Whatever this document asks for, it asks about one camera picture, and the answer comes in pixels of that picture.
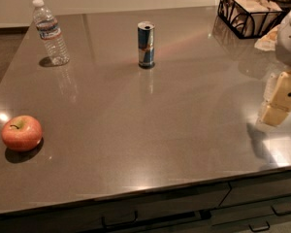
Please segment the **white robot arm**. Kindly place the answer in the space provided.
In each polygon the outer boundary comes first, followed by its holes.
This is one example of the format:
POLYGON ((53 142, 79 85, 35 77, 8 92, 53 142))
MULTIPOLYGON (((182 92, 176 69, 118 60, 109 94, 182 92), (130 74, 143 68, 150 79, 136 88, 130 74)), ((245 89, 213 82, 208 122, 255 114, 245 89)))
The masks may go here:
POLYGON ((291 113, 291 11, 278 27, 275 56, 287 66, 287 70, 279 74, 272 73, 267 80, 264 101, 256 121, 260 130, 281 125, 291 113))

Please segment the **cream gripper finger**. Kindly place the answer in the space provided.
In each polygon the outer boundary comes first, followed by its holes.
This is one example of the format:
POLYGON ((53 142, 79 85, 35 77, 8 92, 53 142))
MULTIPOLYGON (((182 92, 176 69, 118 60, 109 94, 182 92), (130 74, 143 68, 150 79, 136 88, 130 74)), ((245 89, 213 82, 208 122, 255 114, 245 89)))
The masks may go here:
POLYGON ((277 108, 271 105, 271 98, 275 91, 277 79, 278 79, 278 75, 275 73, 271 73, 266 82, 266 87, 263 94, 263 102, 258 112, 258 119, 257 119, 258 122, 265 122, 265 120, 263 119, 264 114, 267 114, 268 117, 270 117, 272 112, 277 111, 277 108))
POLYGON ((271 105, 277 108, 271 116, 264 114, 262 122, 266 125, 277 127, 282 124, 291 113, 291 69, 278 75, 275 91, 271 98, 271 105))

